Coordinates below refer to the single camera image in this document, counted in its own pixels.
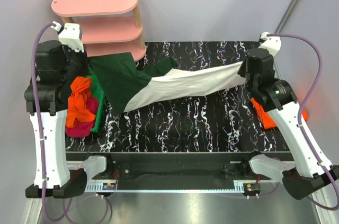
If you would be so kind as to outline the white and green t-shirt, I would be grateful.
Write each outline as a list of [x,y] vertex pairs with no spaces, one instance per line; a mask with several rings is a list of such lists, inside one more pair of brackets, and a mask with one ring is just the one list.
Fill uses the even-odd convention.
[[154,102],[182,97],[206,96],[243,85],[238,70],[241,62],[197,71],[178,69],[167,57],[144,70],[138,70],[132,54],[119,53],[90,58],[114,115],[121,115]]

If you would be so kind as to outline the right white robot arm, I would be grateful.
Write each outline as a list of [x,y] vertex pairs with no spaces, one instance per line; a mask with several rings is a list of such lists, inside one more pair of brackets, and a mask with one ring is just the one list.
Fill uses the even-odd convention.
[[244,173],[263,175],[283,184],[301,200],[338,179],[333,165],[316,144],[307,124],[298,116],[300,105],[288,82],[274,77],[274,59],[266,49],[247,52],[239,75],[245,78],[251,97],[267,112],[283,135],[294,164],[255,151],[243,160]]

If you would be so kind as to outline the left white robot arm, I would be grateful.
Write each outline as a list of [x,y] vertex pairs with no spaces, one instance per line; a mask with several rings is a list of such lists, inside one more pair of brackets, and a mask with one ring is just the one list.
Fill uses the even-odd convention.
[[24,92],[26,110],[34,129],[37,167],[27,198],[67,199],[85,192],[87,182],[106,170],[106,157],[92,156],[67,166],[65,123],[70,85],[88,74],[87,56],[57,40],[38,44],[35,76]]

